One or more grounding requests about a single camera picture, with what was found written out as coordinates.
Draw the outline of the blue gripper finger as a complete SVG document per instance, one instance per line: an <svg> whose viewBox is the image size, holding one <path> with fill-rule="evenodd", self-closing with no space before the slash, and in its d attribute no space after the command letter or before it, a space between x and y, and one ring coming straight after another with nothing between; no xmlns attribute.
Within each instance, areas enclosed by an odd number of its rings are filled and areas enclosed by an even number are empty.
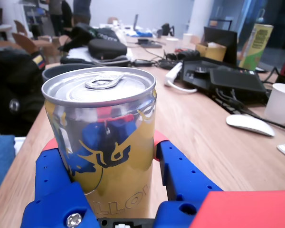
<svg viewBox="0 0 285 228"><path fill-rule="evenodd" d="M159 131L154 133L154 158L160 163L168 200L159 205L153 227L188 228L208 193L222 189Z"/></svg>
<svg viewBox="0 0 285 228"><path fill-rule="evenodd" d="M98 228L79 183L72 182L55 139L36 160L35 199L24 210L23 228Z"/></svg>

